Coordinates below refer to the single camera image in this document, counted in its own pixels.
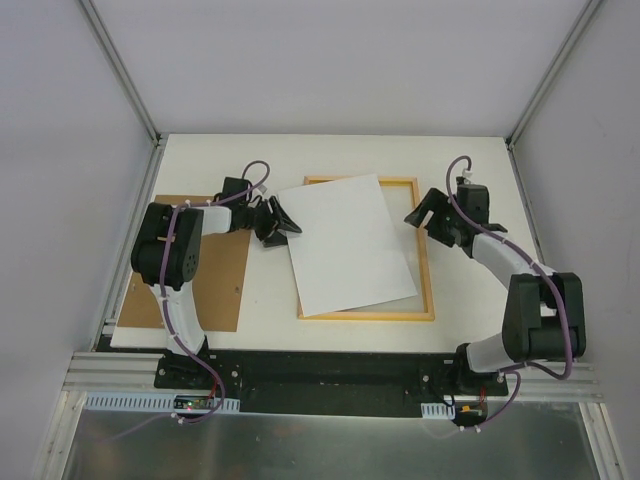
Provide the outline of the yellow photo frame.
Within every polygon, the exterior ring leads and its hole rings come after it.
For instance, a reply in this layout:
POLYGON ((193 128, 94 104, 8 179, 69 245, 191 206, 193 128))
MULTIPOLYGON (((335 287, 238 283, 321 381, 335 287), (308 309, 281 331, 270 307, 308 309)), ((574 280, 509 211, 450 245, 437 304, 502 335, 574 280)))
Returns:
MULTIPOLYGON (((385 177, 379 176, 378 181, 382 186, 409 186, 413 195, 414 208, 420 201, 420 191, 418 180, 415 177, 385 177)), ((317 321, 383 321, 383 322, 432 322, 435 320, 435 307, 433 293, 431 287, 431 278, 428 264, 428 248, 425 239, 425 233, 419 230, 417 234, 419 243, 419 262, 421 274, 421 288, 424 302, 424 311, 422 313, 409 312, 384 312, 375 310, 380 305, 372 305, 367 307, 359 307, 351 310, 328 312, 315 316, 307 316, 301 302, 297 305, 298 318, 301 320, 317 320, 317 321)))

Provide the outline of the printed street photo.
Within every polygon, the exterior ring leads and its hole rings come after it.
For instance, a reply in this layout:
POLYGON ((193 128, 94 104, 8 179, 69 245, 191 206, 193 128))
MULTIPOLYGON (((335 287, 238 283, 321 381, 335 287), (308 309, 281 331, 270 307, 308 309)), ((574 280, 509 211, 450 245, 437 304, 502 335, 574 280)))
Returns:
POLYGON ((278 200, 301 229, 287 241, 304 316, 418 294, 377 175, 282 190, 278 200))

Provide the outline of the brown cardboard backing board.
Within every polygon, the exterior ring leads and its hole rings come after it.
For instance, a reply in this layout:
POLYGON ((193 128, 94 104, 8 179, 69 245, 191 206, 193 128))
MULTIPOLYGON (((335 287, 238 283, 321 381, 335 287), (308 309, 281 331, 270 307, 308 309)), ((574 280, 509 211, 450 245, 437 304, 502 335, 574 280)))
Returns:
MULTIPOLYGON (((192 291, 199 323, 205 331, 237 330, 252 232, 237 230, 201 238, 192 291)), ((161 307, 151 287, 134 272, 127 287, 117 325, 164 330, 161 307)))

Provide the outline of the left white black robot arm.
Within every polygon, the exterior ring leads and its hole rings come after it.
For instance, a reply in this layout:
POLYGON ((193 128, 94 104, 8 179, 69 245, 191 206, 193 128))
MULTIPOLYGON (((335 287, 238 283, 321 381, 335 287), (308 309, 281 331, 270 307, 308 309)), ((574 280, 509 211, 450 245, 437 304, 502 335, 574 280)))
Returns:
POLYGON ((152 202, 145 211, 131 253, 131 266, 153 293, 167 335, 159 369, 176 375, 188 388, 204 387, 211 377, 208 343, 196 313, 193 280, 201 239, 238 230, 255 233, 263 247, 287 243, 288 233, 302 228, 276 197, 256 196, 259 188, 241 177, 224 179, 222 191, 201 203, 152 202))

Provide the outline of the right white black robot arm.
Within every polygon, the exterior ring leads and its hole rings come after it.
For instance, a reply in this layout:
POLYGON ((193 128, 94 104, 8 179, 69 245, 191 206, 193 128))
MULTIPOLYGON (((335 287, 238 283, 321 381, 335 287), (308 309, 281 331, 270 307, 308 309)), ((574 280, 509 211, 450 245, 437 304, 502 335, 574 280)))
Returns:
POLYGON ((452 391, 466 395, 526 367, 566 380, 586 350, 580 278, 534 260, 504 226, 490 222, 489 206, 485 186, 461 183, 454 193, 430 189, 404 219, 440 244, 460 248, 507 291, 500 331, 459 345, 445 375, 452 391))

